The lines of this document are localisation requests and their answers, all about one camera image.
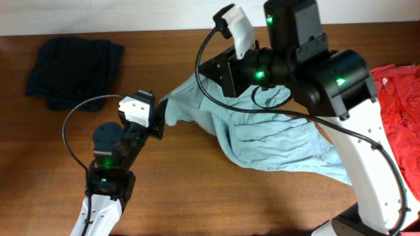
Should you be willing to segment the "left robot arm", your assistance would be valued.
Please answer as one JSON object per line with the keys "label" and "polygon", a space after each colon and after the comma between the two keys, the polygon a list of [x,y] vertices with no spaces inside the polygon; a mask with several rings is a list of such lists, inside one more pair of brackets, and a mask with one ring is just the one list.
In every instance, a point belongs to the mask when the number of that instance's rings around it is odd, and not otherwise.
{"label": "left robot arm", "polygon": [[129,202],[136,177],[130,170],[147,139],[161,140],[167,101],[155,103],[151,92],[119,96],[120,123],[99,125],[93,156],[84,166],[85,198],[72,235],[109,235]]}

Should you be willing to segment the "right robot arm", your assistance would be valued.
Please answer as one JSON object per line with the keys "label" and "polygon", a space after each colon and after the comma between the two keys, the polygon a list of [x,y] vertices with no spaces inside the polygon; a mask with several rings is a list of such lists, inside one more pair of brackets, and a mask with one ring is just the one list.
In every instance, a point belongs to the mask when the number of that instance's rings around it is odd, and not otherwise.
{"label": "right robot arm", "polygon": [[262,48],[236,5],[213,17],[214,32],[234,40],[216,57],[196,60],[196,77],[236,98],[252,85],[283,85],[303,118],[329,136],[357,201],[318,226],[314,235],[401,235],[419,225],[419,201],[398,168],[381,119],[378,91],[367,62],[353,50],[330,50],[315,0],[267,1],[270,46]]}

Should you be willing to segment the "light blue t-shirt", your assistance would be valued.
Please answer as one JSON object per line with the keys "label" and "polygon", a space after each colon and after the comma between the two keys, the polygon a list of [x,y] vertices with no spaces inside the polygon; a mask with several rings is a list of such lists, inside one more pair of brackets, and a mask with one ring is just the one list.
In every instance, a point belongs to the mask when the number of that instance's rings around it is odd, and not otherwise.
{"label": "light blue t-shirt", "polygon": [[337,149],[313,122],[282,114],[224,109],[204,96],[194,76],[165,99],[165,121],[169,126],[179,121],[195,122],[216,136],[227,158],[240,167],[314,172],[350,184]]}

